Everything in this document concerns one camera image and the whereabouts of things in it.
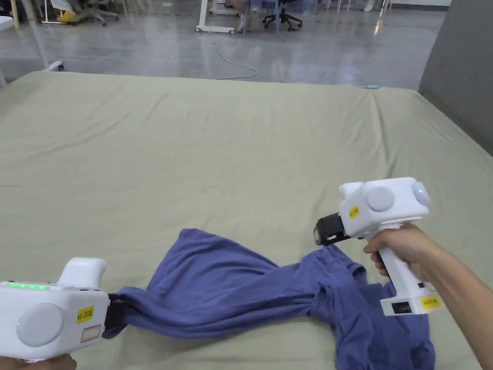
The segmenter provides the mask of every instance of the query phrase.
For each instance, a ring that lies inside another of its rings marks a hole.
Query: red rectangular sticker
[[[90,328],[85,328],[82,331],[81,343],[88,342],[90,340],[99,338],[101,334],[101,325],[91,326]]]

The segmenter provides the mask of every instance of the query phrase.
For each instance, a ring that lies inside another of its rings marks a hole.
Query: mattress
[[[107,292],[145,287],[184,227],[294,263],[339,185],[403,176],[433,200],[418,225],[491,285],[493,159],[415,91],[36,72],[0,90],[1,279],[54,281],[84,256],[107,260]],[[384,281],[364,242],[339,246]],[[447,310],[430,324],[437,369],[479,369]],[[223,340],[127,328],[73,356],[82,370],[328,370],[335,340],[309,318]]]

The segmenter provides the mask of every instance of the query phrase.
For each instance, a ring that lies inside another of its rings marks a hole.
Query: human hand
[[[399,258],[409,264],[411,272],[421,281],[429,281],[426,260],[430,253],[443,250],[433,239],[411,223],[400,229],[385,229],[370,239],[363,249],[370,254],[380,275],[388,276],[385,265],[378,253],[379,249],[390,248]]]
[[[29,364],[23,360],[0,357],[0,370],[75,370],[77,362],[70,355]]]

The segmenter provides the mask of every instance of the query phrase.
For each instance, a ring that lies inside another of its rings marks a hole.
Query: gray headboard
[[[493,154],[493,0],[453,0],[419,92]]]

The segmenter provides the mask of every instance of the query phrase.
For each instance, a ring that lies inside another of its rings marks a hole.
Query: human arm
[[[75,370],[77,362],[70,355],[29,364],[9,357],[0,357],[0,370]]]
[[[364,248],[381,275],[387,275],[378,250],[388,247],[411,271],[433,284],[484,370],[493,370],[493,293],[462,262],[412,224],[383,230]]]

